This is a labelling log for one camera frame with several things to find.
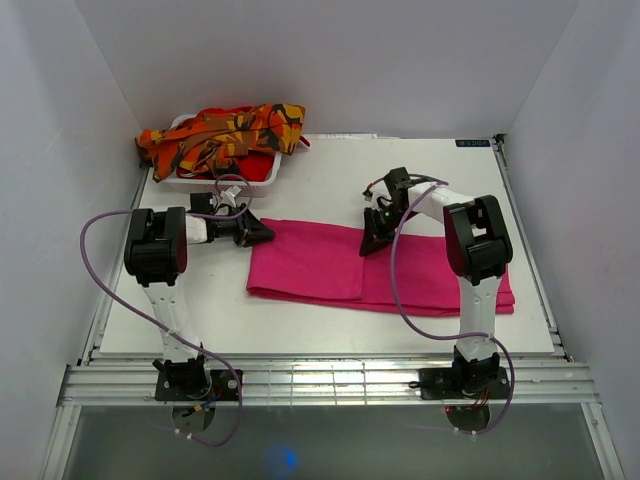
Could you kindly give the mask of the pink trousers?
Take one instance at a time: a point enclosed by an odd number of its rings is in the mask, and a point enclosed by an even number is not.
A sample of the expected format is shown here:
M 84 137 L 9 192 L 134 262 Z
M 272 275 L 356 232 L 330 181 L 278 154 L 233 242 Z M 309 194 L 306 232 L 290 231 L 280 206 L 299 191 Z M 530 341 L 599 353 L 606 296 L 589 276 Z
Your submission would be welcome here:
M 397 307 L 390 280 L 391 249 L 360 257 L 362 231 L 295 220 L 265 219 L 274 240 L 253 248 L 246 284 L 252 296 L 381 313 Z M 457 317 L 458 279 L 441 237 L 401 236 L 396 278 L 406 312 Z

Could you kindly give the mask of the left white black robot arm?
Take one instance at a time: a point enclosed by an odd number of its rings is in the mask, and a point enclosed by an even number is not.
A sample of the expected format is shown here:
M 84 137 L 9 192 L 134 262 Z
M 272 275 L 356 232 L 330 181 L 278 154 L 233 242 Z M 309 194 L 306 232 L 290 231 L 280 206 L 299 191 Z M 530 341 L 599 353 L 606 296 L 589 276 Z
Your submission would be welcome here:
M 202 343 L 189 320 L 181 276 L 188 264 L 190 245 L 230 237 L 243 248 L 275 239 L 276 233 L 262 223 L 245 203 L 236 201 L 238 187 L 220 197 L 192 193 L 190 207 L 164 211 L 133 211 L 124 252 L 124 266 L 146 294 L 161 324 L 163 357 L 154 367 L 162 385 L 188 399 L 201 399 L 213 388 L 205 369 Z

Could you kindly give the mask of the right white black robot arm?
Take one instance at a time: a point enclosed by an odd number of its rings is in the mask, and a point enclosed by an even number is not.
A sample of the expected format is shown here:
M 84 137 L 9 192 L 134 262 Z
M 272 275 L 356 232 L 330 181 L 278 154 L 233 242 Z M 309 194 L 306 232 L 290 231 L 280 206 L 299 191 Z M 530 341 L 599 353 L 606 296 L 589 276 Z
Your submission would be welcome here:
M 411 388 L 425 399 L 487 396 L 493 388 L 504 397 L 509 380 L 500 360 L 508 353 L 495 337 L 495 317 L 513 248 L 499 201 L 493 195 L 458 194 L 442 180 L 403 167 L 380 181 L 388 197 L 364 210 L 360 256 L 397 250 L 405 222 L 422 214 L 443 225 L 446 258 L 459 285 L 460 323 L 458 334 L 450 338 L 452 364 L 421 369 Z

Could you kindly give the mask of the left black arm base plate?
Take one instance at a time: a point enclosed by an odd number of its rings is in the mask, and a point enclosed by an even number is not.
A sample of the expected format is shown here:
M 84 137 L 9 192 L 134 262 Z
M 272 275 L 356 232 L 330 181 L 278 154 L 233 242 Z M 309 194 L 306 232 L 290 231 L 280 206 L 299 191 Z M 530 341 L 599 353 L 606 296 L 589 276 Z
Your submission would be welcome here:
M 209 369 L 195 374 L 167 377 L 159 372 L 153 398 L 161 402 L 205 402 L 208 400 L 237 401 L 242 386 L 243 371 Z

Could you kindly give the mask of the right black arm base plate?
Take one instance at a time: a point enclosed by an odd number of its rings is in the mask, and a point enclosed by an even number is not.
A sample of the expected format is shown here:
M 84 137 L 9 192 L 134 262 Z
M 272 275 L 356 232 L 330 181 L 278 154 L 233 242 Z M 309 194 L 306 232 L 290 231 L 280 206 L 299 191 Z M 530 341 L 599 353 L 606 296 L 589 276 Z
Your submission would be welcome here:
M 423 368 L 418 370 L 416 388 L 423 400 L 506 400 L 511 384 L 502 367 L 496 378 L 466 386 L 454 384 L 451 368 Z

